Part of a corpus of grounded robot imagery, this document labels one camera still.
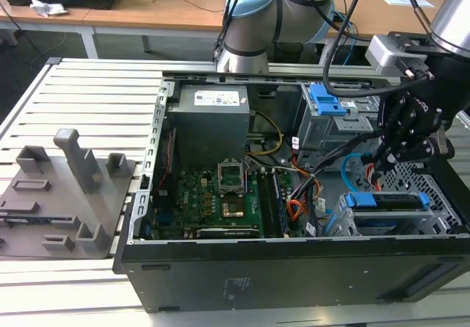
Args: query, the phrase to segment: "blue plastic latch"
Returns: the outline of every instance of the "blue plastic latch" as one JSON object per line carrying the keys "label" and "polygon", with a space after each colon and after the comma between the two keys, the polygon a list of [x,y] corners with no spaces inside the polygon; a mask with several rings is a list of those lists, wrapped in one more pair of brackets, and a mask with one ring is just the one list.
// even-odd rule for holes
{"label": "blue plastic latch", "polygon": [[429,208],[430,207],[431,200],[429,199],[429,196],[426,193],[419,193],[418,197],[421,200],[421,203],[422,203],[424,208]]}
{"label": "blue plastic latch", "polygon": [[376,207],[374,195],[372,193],[349,193],[354,200],[356,207]]}
{"label": "blue plastic latch", "polygon": [[349,195],[346,195],[346,203],[348,207],[355,206],[355,201],[354,201],[354,197],[352,193],[350,193]]}
{"label": "blue plastic latch", "polygon": [[328,94],[323,83],[312,83],[310,85],[310,96],[317,104],[318,115],[344,116],[347,113],[337,97]]}

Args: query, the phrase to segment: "white paper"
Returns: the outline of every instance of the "white paper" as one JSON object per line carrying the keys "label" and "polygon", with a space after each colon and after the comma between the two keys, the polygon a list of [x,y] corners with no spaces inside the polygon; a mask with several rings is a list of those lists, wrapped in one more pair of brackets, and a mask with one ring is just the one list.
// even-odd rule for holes
{"label": "white paper", "polygon": [[355,103],[353,101],[342,101],[341,105],[344,108],[356,108],[357,109],[357,106],[355,105]]}
{"label": "white paper", "polygon": [[236,90],[199,90],[194,94],[194,105],[239,107],[240,100]]}
{"label": "white paper", "polygon": [[293,137],[292,138],[292,148],[293,149],[299,149],[299,144],[300,144],[299,137]]}
{"label": "white paper", "polygon": [[318,210],[320,212],[326,212],[326,207],[325,207],[326,200],[324,198],[318,198]]}
{"label": "white paper", "polygon": [[31,0],[29,7],[31,7],[38,15],[44,17],[67,13],[67,10],[62,4],[47,4],[39,0]]}
{"label": "white paper", "polygon": [[312,236],[315,237],[317,235],[317,230],[314,226],[312,226],[309,222],[307,222],[307,226],[305,230]]}
{"label": "white paper", "polygon": [[[389,5],[411,6],[410,0],[384,0]],[[416,0],[420,7],[434,7],[427,0]]]}

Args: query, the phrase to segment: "label sticker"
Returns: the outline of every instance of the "label sticker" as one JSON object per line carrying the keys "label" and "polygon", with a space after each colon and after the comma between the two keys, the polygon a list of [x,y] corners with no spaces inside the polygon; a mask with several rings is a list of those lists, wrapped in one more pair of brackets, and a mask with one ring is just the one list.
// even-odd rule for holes
{"label": "label sticker", "polygon": [[293,149],[299,149],[299,144],[300,144],[299,137],[293,137],[292,138],[292,148]]}
{"label": "label sticker", "polygon": [[318,210],[321,211],[321,212],[326,212],[326,206],[325,206],[325,199],[324,198],[321,198],[319,197],[318,198]]}
{"label": "label sticker", "polygon": [[305,230],[312,236],[315,237],[317,235],[317,230],[315,229],[314,226],[310,224],[310,222],[307,222],[307,226]]}
{"label": "label sticker", "polygon": [[355,103],[353,101],[342,101],[341,105],[344,108],[356,108],[357,109],[357,106],[355,105]]}
{"label": "label sticker", "polygon": [[239,107],[240,99],[236,90],[199,90],[194,93],[194,105]]}

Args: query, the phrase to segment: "slotted metal table surface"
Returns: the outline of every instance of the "slotted metal table surface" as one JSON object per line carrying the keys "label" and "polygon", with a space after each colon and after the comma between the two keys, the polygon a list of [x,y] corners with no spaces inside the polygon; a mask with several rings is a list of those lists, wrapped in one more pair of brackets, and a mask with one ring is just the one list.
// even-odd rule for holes
{"label": "slotted metal table surface", "polygon": [[[272,65],[271,71],[321,74],[313,65]],[[63,59],[46,65],[0,126],[0,193],[16,174],[24,145],[42,145],[61,155],[52,137],[75,128],[82,147],[97,157],[119,151],[142,164],[162,71],[212,72],[210,62]],[[370,68],[332,68],[343,76],[374,76]],[[451,161],[470,186],[468,117],[460,113],[449,136]],[[134,179],[126,201],[136,190]],[[469,326],[470,273],[418,303],[299,309],[144,312],[126,276],[112,270],[122,217],[111,254],[103,260],[0,258],[0,326]]]}

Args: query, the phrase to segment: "green circuit board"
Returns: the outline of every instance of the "green circuit board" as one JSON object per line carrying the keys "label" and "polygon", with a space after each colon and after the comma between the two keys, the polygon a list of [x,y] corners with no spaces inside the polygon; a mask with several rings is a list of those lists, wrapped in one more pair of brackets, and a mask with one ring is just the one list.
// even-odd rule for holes
{"label": "green circuit board", "polygon": [[[279,187],[283,195],[292,191],[287,172],[278,172]],[[259,206],[256,172],[247,172],[244,179],[245,194],[219,196],[217,171],[182,171],[178,180],[178,200],[173,211],[157,213],[153,223],[156,240],[179,240],[185,229],[233,228],[258,229],[263,237],[263,220]],[[289,232],[300,236],[297,230]]]}

